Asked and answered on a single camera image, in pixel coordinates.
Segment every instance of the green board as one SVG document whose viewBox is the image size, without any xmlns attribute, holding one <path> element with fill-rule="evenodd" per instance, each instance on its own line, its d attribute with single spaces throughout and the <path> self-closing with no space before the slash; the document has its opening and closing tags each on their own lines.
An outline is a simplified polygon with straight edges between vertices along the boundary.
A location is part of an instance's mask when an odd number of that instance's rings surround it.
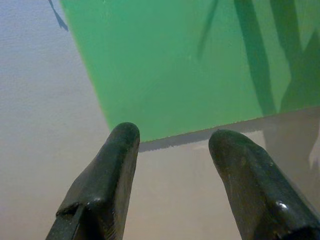
<svg viewBox="0 0 320 240">
<path fill-rule="evenodd" d="M 61 0 L 110 128 L 152 141 L 320 105 L 318 0 Z"/>
</svg>

